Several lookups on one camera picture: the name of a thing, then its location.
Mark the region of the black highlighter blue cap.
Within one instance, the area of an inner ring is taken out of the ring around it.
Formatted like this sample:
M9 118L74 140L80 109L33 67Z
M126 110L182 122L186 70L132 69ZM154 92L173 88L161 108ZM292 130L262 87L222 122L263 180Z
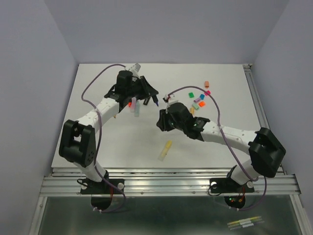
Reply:
M147 106L150 101L150 98L146 98L143 102L143 105Z

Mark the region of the black highlighter purple cap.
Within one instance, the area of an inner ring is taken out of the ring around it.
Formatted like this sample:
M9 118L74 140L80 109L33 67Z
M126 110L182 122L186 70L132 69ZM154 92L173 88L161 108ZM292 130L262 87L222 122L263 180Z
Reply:
M153 102L158 106L158 98L156 95L152 96Z

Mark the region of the pastel green highlighter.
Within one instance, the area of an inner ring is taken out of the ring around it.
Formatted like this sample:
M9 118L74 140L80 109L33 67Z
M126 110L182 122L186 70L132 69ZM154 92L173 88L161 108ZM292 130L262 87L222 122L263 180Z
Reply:
M140 103L137 101L134 108L134 117L139 117L140 115Z

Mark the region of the pastel green pen cap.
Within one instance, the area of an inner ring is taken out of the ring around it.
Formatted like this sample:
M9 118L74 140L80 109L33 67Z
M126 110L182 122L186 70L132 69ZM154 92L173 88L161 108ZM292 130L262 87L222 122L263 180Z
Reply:
M193 104L192 104L192 107L193 107L195 110L198 110L198 109L199 109L199 106L198 106L197 103L193 103Z

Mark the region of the pastel purple highlighter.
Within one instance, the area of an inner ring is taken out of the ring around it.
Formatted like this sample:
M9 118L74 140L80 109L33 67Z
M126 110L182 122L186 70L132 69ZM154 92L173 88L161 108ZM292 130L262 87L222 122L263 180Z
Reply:
M131 113L134 113L135 104L136 104L136 102L137 102L136 97L133 97L133 98L131 99L131 102L132 102L132 105L131 105L131 107L130 107L130 112L131 112Z

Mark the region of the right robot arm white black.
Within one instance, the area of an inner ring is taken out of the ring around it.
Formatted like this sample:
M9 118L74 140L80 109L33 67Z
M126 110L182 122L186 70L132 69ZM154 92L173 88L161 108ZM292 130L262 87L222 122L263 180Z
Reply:
M193 116L180 102L161 109L156 125L163 132L177 129L190 139L222 144L232 154L237 149L249 155L250 159L244 163L235 157L237 164L225 179L226 188L230 191L236 191L259 176L275 177L286 154L283 145L268 128L247 131L222 126L207 118Z

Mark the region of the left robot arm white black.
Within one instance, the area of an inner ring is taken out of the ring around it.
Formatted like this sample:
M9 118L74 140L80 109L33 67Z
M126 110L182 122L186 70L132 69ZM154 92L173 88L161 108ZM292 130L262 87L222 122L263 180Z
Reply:
M109 181L106 170L97 162L96 134L102 133L102 126L119 114L131 101L152 97L158 102L158 91L144 76L139 75L135 66L119 71L116 83L98 105L78 120L67 120L62 129L59 155L76 165L92 181L98 193L105 192Z

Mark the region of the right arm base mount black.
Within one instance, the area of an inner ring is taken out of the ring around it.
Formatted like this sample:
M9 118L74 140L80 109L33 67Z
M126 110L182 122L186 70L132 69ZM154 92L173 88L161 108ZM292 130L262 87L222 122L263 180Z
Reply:
M246 203L246 193L255 192L252 182L240 185L231 179L231 174L236 169L232 167L225 178L212 178L210 179L210 186L208 194L210 196L219 196L224 193L234 193L233 196L224 196L226 204L236 210L242 210Z

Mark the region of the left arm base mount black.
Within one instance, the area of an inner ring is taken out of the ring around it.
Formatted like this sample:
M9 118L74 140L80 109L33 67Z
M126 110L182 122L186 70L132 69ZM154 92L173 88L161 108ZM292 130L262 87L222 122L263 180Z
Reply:
M125 180L122 178L110 179L108 176L106 178L114 187L104 181L94 182L88 178L76 181L81 187L80 194L91 196L92 209L99 213L116 212L125 204L124 198L122 198L121 203L113 201L114 196L123 196Z

